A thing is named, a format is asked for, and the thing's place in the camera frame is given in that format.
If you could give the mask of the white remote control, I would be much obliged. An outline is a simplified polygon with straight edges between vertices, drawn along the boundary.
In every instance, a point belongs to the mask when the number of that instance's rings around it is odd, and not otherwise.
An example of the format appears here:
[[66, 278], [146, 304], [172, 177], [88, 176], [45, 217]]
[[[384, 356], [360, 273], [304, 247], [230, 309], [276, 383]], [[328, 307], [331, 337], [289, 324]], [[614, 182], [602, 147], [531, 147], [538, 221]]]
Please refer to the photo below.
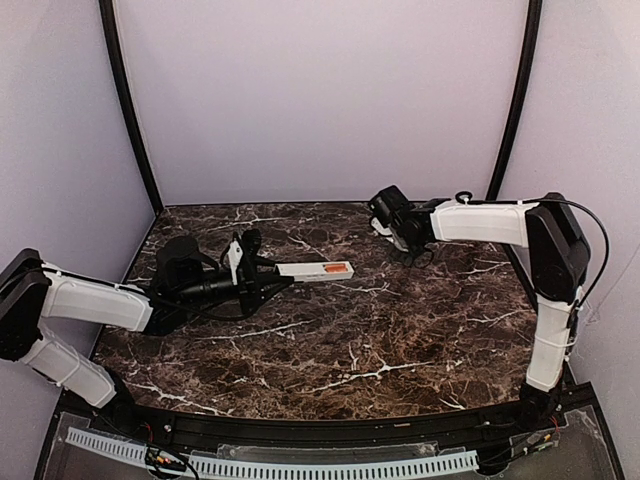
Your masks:
[[[323, 266], [327, 263], [341, 263], [346, 262], [349, 267], [348, 273], [342, 274], [329, 274]], [[277, 263], [279, 275], [291, 276], [297, 283], [312, 283], [312, 282], [330, 282], [349, 280], [354, 275], [354, 269], [348, 261], [337, 262], [308, 262], [308, 263]]]

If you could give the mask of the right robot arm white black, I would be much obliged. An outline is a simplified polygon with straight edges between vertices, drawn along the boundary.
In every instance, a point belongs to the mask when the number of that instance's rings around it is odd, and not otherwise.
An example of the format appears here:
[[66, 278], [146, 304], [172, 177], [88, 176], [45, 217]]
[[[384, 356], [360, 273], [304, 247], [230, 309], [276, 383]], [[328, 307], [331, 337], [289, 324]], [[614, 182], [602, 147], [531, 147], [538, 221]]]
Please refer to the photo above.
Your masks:
[[527, 250], [537, 323], [524, 395], [548, 395], [558, 385], [579, 312], [597, 283], [587, 278], [591, 247], [573, 213], [578, 207], [557, 192], [525, 200], [476, 200], [462, 191], [416, 204], [395, 185], [368, 202], [371, 226], [412, 259], [437, 242]]

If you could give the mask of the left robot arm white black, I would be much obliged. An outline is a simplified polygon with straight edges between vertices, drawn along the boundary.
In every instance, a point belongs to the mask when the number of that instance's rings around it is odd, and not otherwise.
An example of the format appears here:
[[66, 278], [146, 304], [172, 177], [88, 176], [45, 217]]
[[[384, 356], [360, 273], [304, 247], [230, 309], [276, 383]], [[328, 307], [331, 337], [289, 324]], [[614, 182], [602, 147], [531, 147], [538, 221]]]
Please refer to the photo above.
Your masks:
[[80, 354], [42, 324], [49, 317], [111, 325], [151, 336], [167, 335], [200, 316], [205, 305], [238, 301], [242, 318], [294, 283], [257, 243], [234, 237], [223, 267], [202, 253], [195, 238], [170, 239], [156, 254], [146, 287], [91, 279], [45, 263], [22, 250], [1, 274], [1, 357], [20, 361], [87, 404], [105, 410], [131, 403], [119, 377]]

